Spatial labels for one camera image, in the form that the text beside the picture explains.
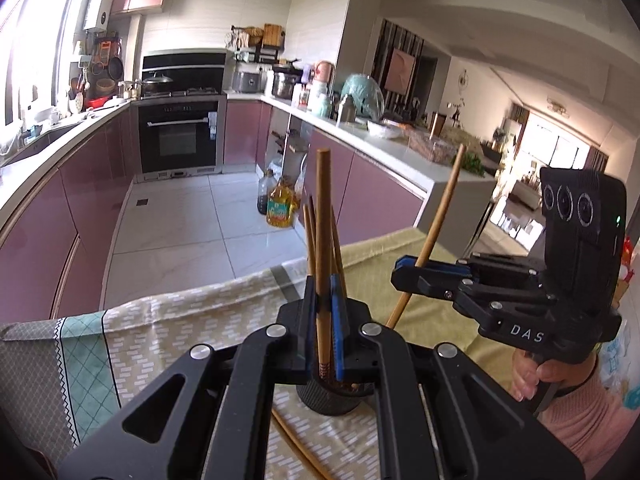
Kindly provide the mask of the pink sleeved forearm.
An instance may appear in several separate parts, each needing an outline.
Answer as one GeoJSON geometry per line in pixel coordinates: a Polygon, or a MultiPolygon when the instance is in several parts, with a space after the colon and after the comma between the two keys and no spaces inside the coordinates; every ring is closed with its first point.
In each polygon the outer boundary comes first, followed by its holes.
{"type": "Polygon", "coordinates": [[[592,479],[623,444],[638,416],[602,385],[597,358],[588,380],[559,389],[539,420],[578,457],[585,476],[592,479]]]}

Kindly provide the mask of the person's right hand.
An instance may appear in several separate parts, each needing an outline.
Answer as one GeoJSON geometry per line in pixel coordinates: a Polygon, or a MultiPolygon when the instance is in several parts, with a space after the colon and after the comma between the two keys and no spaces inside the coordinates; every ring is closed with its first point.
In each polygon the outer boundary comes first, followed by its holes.
{"type": "Polygon", "coordinates": [[[559,384],[560,389],[580,386],[588,380],[597,365],[597,356],[590,353],[580,364],[550,360],[537,364],[524,350],[512,354],[512,396],[518,401],[532,400],[538,387],[559,384]]]}

